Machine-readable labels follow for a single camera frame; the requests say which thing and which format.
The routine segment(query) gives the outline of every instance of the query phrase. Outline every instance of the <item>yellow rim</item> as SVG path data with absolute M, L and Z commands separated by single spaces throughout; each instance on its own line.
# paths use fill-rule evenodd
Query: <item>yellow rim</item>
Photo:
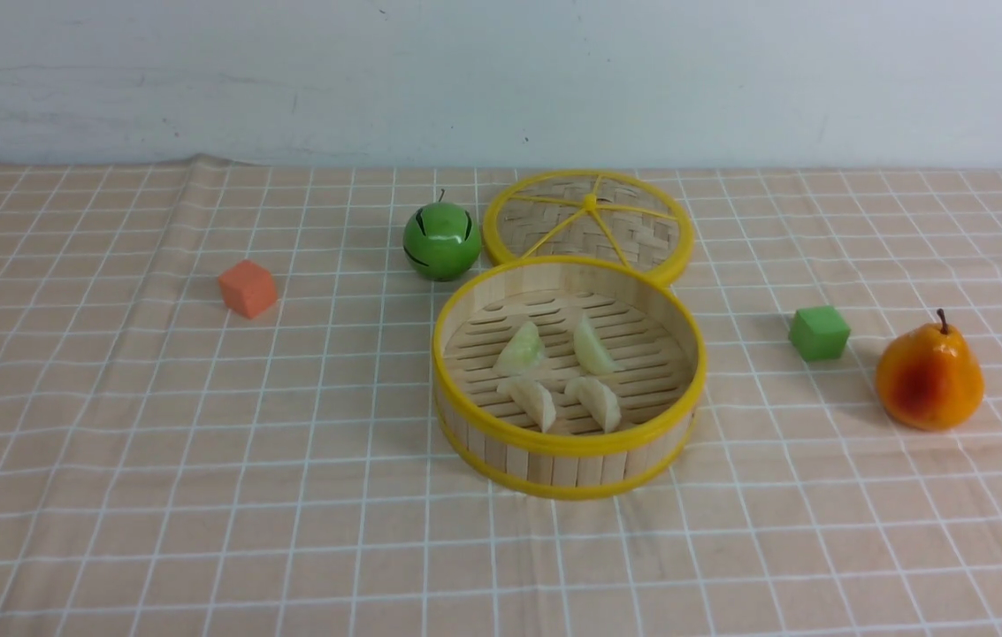
M 478 459 L 476 455 L 473 455 L 472 451 L 465 448 L 465 445 L 461 444 L 461 441 L 453 436 L 453 432 L 449 430 L 445 419 L 441 417 L 441 412 L 437 415 L 437 424 L 441 428 L 441 434 L 449 442 L 449 447 L 452 447 L 453 451 L 457 452 L 457 456 L 460 456 L 461 460 L 465 461 L 465 464 L 475 469 L 477 473 L 487 477 L 487 479 L 500 484 L 502 487 L 512 489 L 513 491 L 520 491 L 529 496 L 550 497 L 553 500 L 596 500 L 599 497 L 618 496 L 631 489 L 642 487 L 643 484 L 658 477 L 659 473 L 666 471 L 670 465 L 673 465 L 674 460 L 678 456 L 681 456 L 681 452 L 685 451 L 685 444 L 693 436 L 693 430 L 697 427 L 697 416 L 693 415 L 693 421 L 686 428 L 685 436 L 682 436 L 681 441 L 678 441 L 678 444 L 674 446 L 674 451 L 670 452 L 669 456 L 666 456 L 657 465 L 647 469 L 645 473 L 631 477 L 631 479 L 613 484 L 600 484 L 598 487 L 554 487 L 553 485 L 537 484 L 518 479 L 518 477 L 508 475 L 502 471 L 498 471 L 496 468 L 490 467 L 484 460 Z
M 549 436 L 541 432 L 520 429 L 516 425 L 497 419 L 496 416 L 489 414 L 471 402 L 463 392 L 456 388 L 453 379 L 449 376 L 447 367 L 445 367 L 445 359 L 441 351 L 441 331 L 439 328 L 447 322 L 449 311 L 452 310 L 452 307 L 465 294 L 468 294 L 473 289 L 473 286 L 487 281 L 488 278 L 503 274 L 509 269 L 541 264 L 541 262 L 561 262 L 561 264 L 588 265 L 603 267 L 603 269 L 614 269 L 619 271 L 619 273 L 634 277 L 639 282 L 653 287 L 654 291 L 657 291 L 657 293 L 662 294 L 666 298 L 666 301 L 673 303 L 674 309 L 677 309 L 681 318 L 689 324 L 697 346 L 697 370 L 693 375 L 693 380 L 689 381 L 689 387 L 686 389 L 685 394 L 682 394 L 675 400 L 665 412 L 654 416 L 649 422 L 638 425 L 636 428 L 608 433 L 608 435 L 603 436 L 575 436 L 575 438 Z M 695 404 L 701 398 L 705 375 L 709 367 L 709 355 L 705 351 L 704 340 L 702 339 L 701 331 L 697 328 L 697 323 L 694 322 L 693 315 L 689 313 L 686 307 L 666 287 L 654 285 L 653 281 L 649 281 L 641 273 L 638 273 L 637 270 L 618 265 L 616 262 L 599 261 L 597 258 L 572 256 L 572 254 L 568 254 L 568 256 L 562 256 L 562 254 L 561 256 L 537 256 L 522 258 L 520 261 L 505 262 L 503 265 L 486 269 L 483 273 L 477 274 L 468 283 L 459 287 L 453 293 L 452 297 L 449 297 L 449 300 L 445 302 L 445 305 L 441 307 L 441 312 L 437 315 L 437 323 L 431 339 L 431 358 L 433 359 L 433 371 L 435 371 L 437 383 L 440 385 L 441 391 L 445 392 L 445 397 L 447 397 L 449 404 L 456 412 L 462 415 L 465 422 L 470 424 L 470 427 L 477 428 L 490 438 L 500 440 L 504 444 L 512 444 L 513 447 L 524 449 L 527 452 L 542 453 L 542 455 L 548 456 L 577 457 L 606 456 L 609 453 L 626 452 L 630 451 L 630 449 L 641 447 L 643 444 L 648 444 L 650 441 L 657 439 L 658 436 L 662 436 L 675 423 L 686 419 L 693 412 Z
M 674 214 L 669 215 L 658 212 L 658 210 L 642 207 L 603 204 L 603 202 L 594 202 L 594 204 L 586 205 L 585 201 L 568 201 L 568 199 L 517 194 L 524 188 L 528 188 L 528 186 L 537 184 L 537 182 L 544 181 L 547 178 L 589 177 L 592 176 L 592 174 L 594 176 L 594 186 L 592 187 L 591 192 L 586 194 L 586 197 L 596 198 L 602 178 L 613 178 L 616 181 L 624 182 L 624 184 L 638 186 L 638 188 L 645 190 L 647 193 L 653 194 L 654 197 L 658 198 L 658 201 L 663 202 L 667 208 L 673 210 Z M 504 207 L 505 202 L 508 202 L 509 199 L 520 199 L 520 201 L 553 202 L 558 205 L 574 206 L 576 210 L 575 214 L 570 215 L 566 218 L 566 220 L 554 226 L 554 228 L 544 235 L 544 237 L 541 237 L 540 240 L 536 242 L 536 245 L 532 246 L 532 249 L 526 251 L 525 254 L 513 254 L 512 251 L 509 251 L 509 247 L 505 246 L 504 240 L 501 238 L 501 231 L 497 229 L 497 218 L 500 216 L 501 207 Z M 617 254 L 619 259 L 621 259 L 622 265 L 629 267 L 629 263 L 626 262 L 625 254 L 622 253 L 621 246 L 618 245 L 618 241 L 614 238 L 614 234 L 610 232 L 610 230 L 606 227 L 606 223 L 603 223 L 602 218 L 598 214 L 598 210 L 601 209 L 626 210 L 626 212 L 637 212 L 638 214 L 647 214 L 659 218 L 671 218 L 671 220 L 677 223 L 677 245 L 674 246 L 674 249 L 669 254 L 669 257 L 667 257 L 665 261 L 662 261 L 658 266 L 653 267 L 653 269 L 646 270 L 642 275 L 649 279 L 649 281 L 658 283 L 658 285 L 670 285 L 673 281 L 675 281 L 675 279 L 677 279 L 678 276 L 681 276 L 681 272 L 685 270 L 689 257 L 691 253 L 693 253 L 693 224 L 689 222 L 688 213 L 686 213 L 681 204 L 678 204 L 678 202 L 673 197 L 670 197 L 669 194 L 663 192 L 663 190 L 659 188 L 655 188 L 654 185 L 647 184 L 647 182 L 642 181 L 641 178 L 634 178 L 629 176 L 629 174 L 606 172 L 606 170 L 552 170 L 552 172 L 544 172 L 536 174 L 536 176 L 533 177 L 522 178 L 522 180 L 517 181 L 515 184 L 510 185 L 509 188 L 506 188 L 504 192 L 497 194 L 497 197 L 490 202 L 488 210 L 485 212 L 485 220 L 483 224 L 481 224 L 483 225 L 483 228 L 481 228 L 481 238 L 485 243 L 486 254 L 488 254 L 490 261 L 493 261 L 493 264 L 497 265 L 505 264 L 505 262 L 516 261 L 517 258 L 528 257 L 529 254 L 535 254 L 536 250 L 540 249 L 540 247 L 553 237 L 554 234 L 560 232 L 564 226 L 586 214 L 594 218 L 594 221 L 598 223 L 602 232 L 606 234 L 606 240 L 610 241 L 610 247 L 614 249 L 614 253 Z

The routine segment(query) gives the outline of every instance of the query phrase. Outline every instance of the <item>white wall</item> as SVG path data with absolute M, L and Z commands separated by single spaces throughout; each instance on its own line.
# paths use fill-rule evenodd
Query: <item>white wall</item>
M 0 0 L 0 161 L 1002 166 L 1002 0 Z

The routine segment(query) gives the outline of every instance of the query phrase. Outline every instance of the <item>steamer basket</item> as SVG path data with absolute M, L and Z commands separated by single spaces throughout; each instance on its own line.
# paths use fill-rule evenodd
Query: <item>steamer basket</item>
M 609 435 L 562 394 L 582 373 L 572 334 L 583 311 L 626 368 L 600 377 L 624 421 Z M 533 375 L 556 404 L 547 432 L 496 392 L 492 366 L 525 320 L 548 355 Z M 441 310 L 432 356 L 441 431 L 462 459 L 504 487 L 568 500 L 614 496 L 669 467 L 693 430 L 706 371 L 701 331 L 666 287 L 582 256 L 522 258 L 473 277 Z
M 685 270 L 693 224 L 669 194 L 606 170 L 554 170 L 517 181 L 481 223 L 493 264 L 547 254 L 620 262 L 658 285 Z

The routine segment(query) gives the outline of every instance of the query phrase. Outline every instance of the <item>bamboo steamer lid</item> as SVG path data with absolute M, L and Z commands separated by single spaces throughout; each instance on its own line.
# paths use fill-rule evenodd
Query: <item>bamboo steamer lid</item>
M 693 225 L 669 194 L 606 170 L 555 170 L 525 178 L 485 212 L 485 250 L 493 264 L 547 254 L 621 262 L 658 285 L 688 264 Z

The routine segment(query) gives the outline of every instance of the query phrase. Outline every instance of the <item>orange pear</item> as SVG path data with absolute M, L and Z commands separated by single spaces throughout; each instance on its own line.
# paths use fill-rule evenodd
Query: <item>orange pear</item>
M 961 331 L 937 310 L 890 343 L 878 362 L 876 389 L 896 421 L 924 431 L 958 427 L 984 400 L 984 373 Z

